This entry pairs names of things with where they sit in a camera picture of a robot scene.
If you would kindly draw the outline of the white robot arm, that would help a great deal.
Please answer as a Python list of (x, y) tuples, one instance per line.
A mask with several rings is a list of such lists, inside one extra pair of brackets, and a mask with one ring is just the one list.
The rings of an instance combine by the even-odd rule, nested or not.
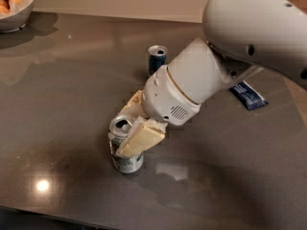
[(259, 67), (307, 88), (307, 14), (288, 0), (209, 0), (203, 38), (161, 66), (124, 107), (136, 119), (116, 151), (133, 157), (181, 126), (215, 93)]

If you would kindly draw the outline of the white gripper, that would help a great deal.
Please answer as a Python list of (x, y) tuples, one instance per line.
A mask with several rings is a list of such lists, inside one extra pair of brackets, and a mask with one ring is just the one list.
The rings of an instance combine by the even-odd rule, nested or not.
[(177, 87), (166, 65), (151, 75), (143, 91), (136, 91), (119, 112), (137, 118), (116, 155), (132, 158), (148, 150), (166, 135), (166, 123), (182, 126), (199, 113), (201, 106)]

